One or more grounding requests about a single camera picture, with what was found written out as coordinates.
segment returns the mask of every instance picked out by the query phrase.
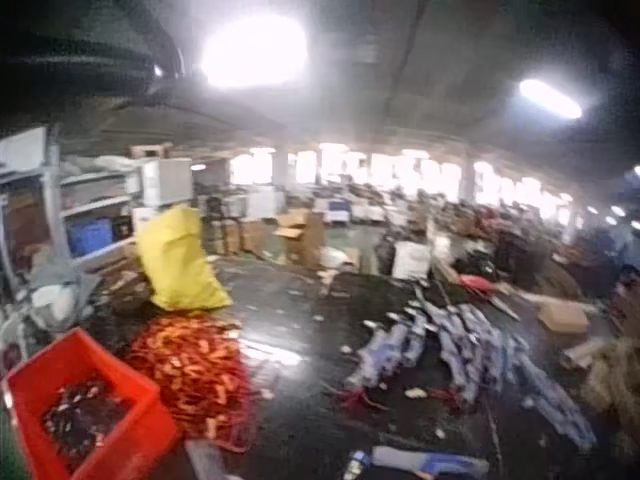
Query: bright window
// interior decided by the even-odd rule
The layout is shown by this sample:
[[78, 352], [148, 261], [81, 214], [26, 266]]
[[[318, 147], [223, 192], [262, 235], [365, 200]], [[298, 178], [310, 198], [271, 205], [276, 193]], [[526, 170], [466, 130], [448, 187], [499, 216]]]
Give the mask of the bright window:
[[560, 225], [567, 226], [569, 225], [569, 218], [571, 217], [571, 212], [567, 207], [562, 207], [558, 210], [558, 222]]
[[516, 200], [524, 205], [539, 207], [542, 201], [542, 184], [531, 177], [524, 177], [516, 184]]
[[462, 170], [454, 163], [444, 163], [442, 164], [441, 178], [440, 191], [444, 193], [448, 201], [457, 202]]
[[273, 175], [273, 159], [270, 153], [256, 152], [253, 154], [253, 183], [271, 183]]
[[249, 154], [238, 155], [231, 159], [231, 183], [234, 185], [251, 185], [253, 183], [253, 157]]
[[340, 175], [345, 172], [345, 152], [335, 150], [322, 151], [322, 165], [320, 167], [320, 177], [323, 182], [339, 182]]
[[500, 200], [506, 205], [513, 205], [513, 201], [516, 198], [516, 185], [513, 180], [507, 177], [500, 179]]
[[257, 151], [253, 155], [238, 155], [231, 159], [231, 183], [234, 185], [271, 183], [272, 169], [271, 153]]
[[296, 182], [315, 183], [316, 169], [318, 167], [318, 154], [308, 150], [298, 153], [296, 161]]
[[501, 178], [495, 174], [491, 165], [484, 164], [483, 167], [476, 168], [476, 202], [497, 206], [500, 204]]
[[395, 181], [393, 179], [393, 161], [389, 155], [374, 153], [371, 156], [370, 181], [377, 187], [391, 190]]
[[364, 185], [369, 179], [369, 171], [364, 160], [367, 156], [361, 152], [349, 152], [346, 155], [346, 173], [351, 175], [353, 182]]
[[440, 164], [435, 160], [422, 160], [420, 163], [422, 171], [423, 189], [428, 194], [440, 193]]

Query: yellow bag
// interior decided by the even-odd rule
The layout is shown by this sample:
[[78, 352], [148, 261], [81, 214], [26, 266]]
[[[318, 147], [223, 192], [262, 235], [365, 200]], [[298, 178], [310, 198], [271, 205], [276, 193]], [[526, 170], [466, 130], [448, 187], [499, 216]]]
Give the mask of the yellow bag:
[[149, 220], [136, 234], [138, 253], [151, 281], [151, 301], [165, 310], [231, 305], [200, 243], [200, 215], [178, 205]]

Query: red object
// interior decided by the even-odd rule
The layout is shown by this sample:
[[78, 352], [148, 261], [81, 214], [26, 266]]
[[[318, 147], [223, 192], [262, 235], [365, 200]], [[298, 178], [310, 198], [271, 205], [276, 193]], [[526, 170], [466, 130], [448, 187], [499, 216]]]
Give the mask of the red object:
[[495, 290], [493, 283], [477, 275], [460, 275], [458, 283], [464, 288], [470, 288], [480, 293], [492, 293]]
[[188, 437], [235, 453], [249, 448], [256, 419], [240, 345], [208, 315], [157, 319], [133, 342], [126, 361], [158, 383]]
[[[66, 385], [98, 374], [114, 394], [132, 407], [104, 445], [96, 448], [69, 474], [41, 417]], [[178, 438], [171, 415], [151, 380], [112, 356], [83, 330], [76, 328], [13, 370], [3, 383], [14, 429], [35, 480], [133, 480], [145, 476]]]

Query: white box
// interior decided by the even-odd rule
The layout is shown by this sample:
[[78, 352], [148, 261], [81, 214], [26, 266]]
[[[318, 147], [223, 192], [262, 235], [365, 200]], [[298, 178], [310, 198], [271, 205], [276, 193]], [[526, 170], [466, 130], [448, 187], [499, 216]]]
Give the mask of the white box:
[[431, 267], [431, 251], [426, 245], [414, 242], [397, 242], [393, 262], [393, 278], [425, 278]]
[[158, 158], [147, 161], [142, 166], [142, 186], [142, 199], [147, 207], [191, 200], [191, 159]]

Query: red plastic crate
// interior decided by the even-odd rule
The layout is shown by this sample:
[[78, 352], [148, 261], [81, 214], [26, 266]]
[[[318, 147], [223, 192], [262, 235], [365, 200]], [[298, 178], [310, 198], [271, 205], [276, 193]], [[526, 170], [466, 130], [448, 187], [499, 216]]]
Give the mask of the red plastic crate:
[[[98, 372], [131, 409], [70, 475], [56, 453], [41, 417], [58, 390]], [[133, 480], [143, 477], [178, 438], [159, 387], [76, 328], [12, 371], [3, 382], [14, 429], [35, 480]]]

